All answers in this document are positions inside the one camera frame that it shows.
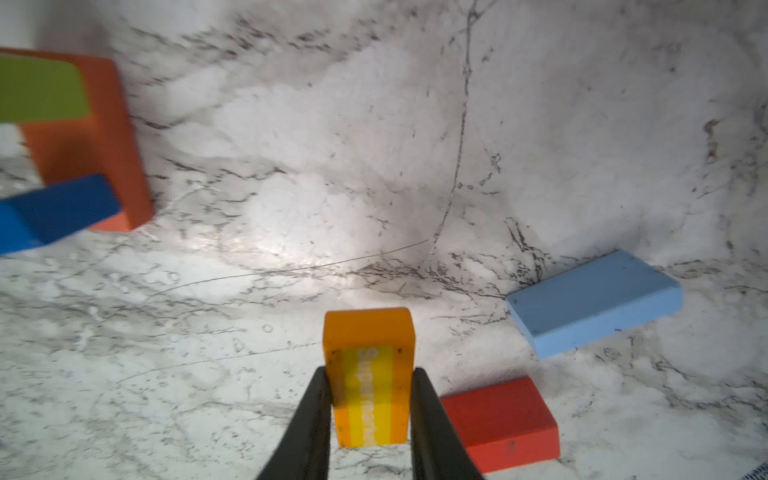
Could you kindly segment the orange rectangular block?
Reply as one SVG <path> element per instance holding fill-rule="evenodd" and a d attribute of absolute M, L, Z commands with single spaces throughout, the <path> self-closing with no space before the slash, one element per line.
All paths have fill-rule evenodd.
<path fill-rule="evenodd" d="M 88 55 L 7 47 L 1 52 L 69 63 L 84 84 L 90 103 L 87 117 L 18 124 L 43 182 L 104 175 L 121 210 L 95 224 L 94 230 L 130 232 L 151 220 L 154 208 L 117 65 Z"/>

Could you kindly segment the dark blue cube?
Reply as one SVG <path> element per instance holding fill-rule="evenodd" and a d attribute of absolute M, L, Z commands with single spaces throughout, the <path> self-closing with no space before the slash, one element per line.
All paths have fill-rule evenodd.
<path fill-rule="evenodd" d="M 1 253 L 39 248 L 121 211 L 108 180 L 90 175 L 1 200 Z"/>

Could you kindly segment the yellow orange supermarket block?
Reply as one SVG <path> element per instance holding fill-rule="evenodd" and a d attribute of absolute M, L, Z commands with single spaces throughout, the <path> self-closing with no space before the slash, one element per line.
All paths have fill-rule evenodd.
<path fill-rule="evenodd" d="M 325 315 L 322 345 L 341 448 L 407 441 L 415 342 L 403 307 Z"/>

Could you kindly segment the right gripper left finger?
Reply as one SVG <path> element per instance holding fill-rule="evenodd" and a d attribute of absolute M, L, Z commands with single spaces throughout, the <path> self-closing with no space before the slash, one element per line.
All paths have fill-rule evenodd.
<path fill-rule="evenodd" d="M 318 367 L 258 480 L 326 480 L 330 460 L 332 395 L 324 367 Z"/>

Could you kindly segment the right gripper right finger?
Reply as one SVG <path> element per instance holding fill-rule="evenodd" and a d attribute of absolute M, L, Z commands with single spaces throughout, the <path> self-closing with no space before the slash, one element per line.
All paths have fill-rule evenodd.
<path fill-rule="evenodd" d="M 410 416 L 414 479 L 484 479 L 421 367 L 412 376 Z"/>

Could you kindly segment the lime green cube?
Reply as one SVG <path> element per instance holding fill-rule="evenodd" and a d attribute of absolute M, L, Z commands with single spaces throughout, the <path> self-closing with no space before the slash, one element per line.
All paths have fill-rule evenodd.
<path fill-rule="evenodd" d="M 1 55 L 2 123 L 80 119 L 90 114 L 83 76 L 71 63 Z"/>

